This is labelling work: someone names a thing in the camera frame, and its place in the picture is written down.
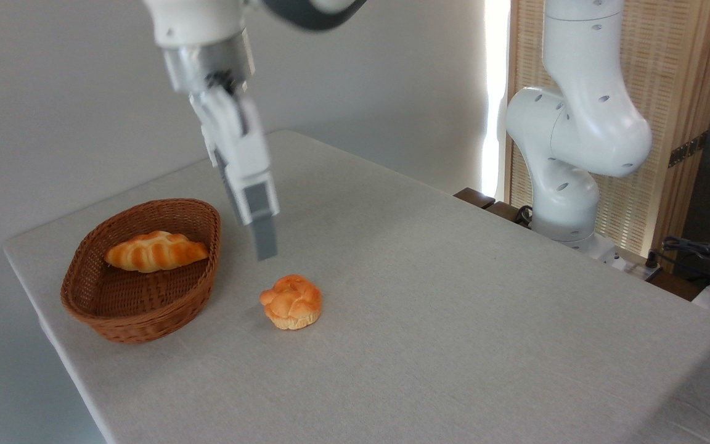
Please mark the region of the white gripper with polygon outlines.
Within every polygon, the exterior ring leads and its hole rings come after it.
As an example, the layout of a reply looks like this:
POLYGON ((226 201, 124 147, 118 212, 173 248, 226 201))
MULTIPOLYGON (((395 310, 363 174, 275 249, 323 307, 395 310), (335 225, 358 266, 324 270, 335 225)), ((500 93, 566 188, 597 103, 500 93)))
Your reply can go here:
POLYGON ((271 160, 253 100, 222 86, 189 96, 200 119, 211 162, 218 169, 237 222, 249 229, 258 261, 278 253, 268 179, 271 160), (236 188, 235 183, 257 183, 236 188))

